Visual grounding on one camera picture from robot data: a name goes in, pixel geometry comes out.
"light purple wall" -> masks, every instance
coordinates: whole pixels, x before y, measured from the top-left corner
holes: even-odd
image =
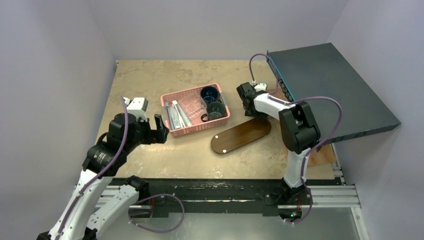
[[[1,239],[36,239],[60,217],[114,65],[84,0],[1,1]]]
[[[328,38],[402,122],[337,144],[373,240],[424,235],[423,13],[422,0],[351,0]]]
[[[326,42],[348,0],[87,0],[117,59],[247,59]]]

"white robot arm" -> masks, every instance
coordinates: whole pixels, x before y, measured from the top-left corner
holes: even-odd
[[[127,161],[127,155],[140,144],[164,144],[169,133],[158,114],[154,115],[157,129],[150,128],[146,117],[148,101],[144,97],[132,101],[124,98],[123,103],[128,112],[127,135],[124,131],[125,115],[120,113],[109,123],[108,132],[102,134],[96,145],[88,150],[78,184],[61,217],[50,231],[39,234],[37,240],[95,239],[130,205],[150,196],[149,184],[132,176],[113,200],[93,213],[101,194]]]
[[[243,101],[246,116],[271,116],[280,121],[282,139],[289,150],[283,179],[289,189],[301,187],[301,177],[306,181],[304,176],[309,160],[306,154],[321,136],[309,104],[275,101],[268,92],[257,91],[247,82],[237,87],[237,92]]]

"table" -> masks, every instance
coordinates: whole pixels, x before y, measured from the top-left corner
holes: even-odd
[[[252,63],[258,82],[275,87],[275,77],[265,61]],[[117,177],[136,175],[143,178],[223,178],[281,179],[286,172],[287,149],[283,145],[278,121],[271,120],[272,130],[251,144],[228,154],[218,155],[210,147],[211,138],[250,118],[244,116],[236,87],[250,82],[245,60],[120,60],[99,127],[99,137],[108,131],[109,122],[122,113],[120,97],[145,97],[149,104],[147,117],[162,114],[160,97],[184,89],[211,83],[220,84],[231,117],[225,126],[174,138],[168,135],[165,144],[138,146],[118,171]],[[155,128],[154,120],[150,122]],[[306,177],[333,179],[330,163],[336,157],[330,146],[311,156]]]

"dark blue mug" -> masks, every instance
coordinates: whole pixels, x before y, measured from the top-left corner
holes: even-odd
[[[203,114],[200,117],[202,122],[207,122],[207,121],[223,118],[226,113],[226,107],[221,102],[215,101],[215,102],[211,102],[206,107],[206,112],[207,112],[206,114]]]
[[[204,102],[208,105],[212,102],[218,100],[220,96],[220,92],[213,86],[205,86],[200,91],[200,96],[204,100]]]

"dark gray panel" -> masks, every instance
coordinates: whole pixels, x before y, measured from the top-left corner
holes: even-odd
[[[269,52],[294,100],[327,96],[343,108],[343,120],[329,142],[393,130],[401,122],[331,43]],[[336,124],[337,107],[325,100],[309,101],[326,136]]]

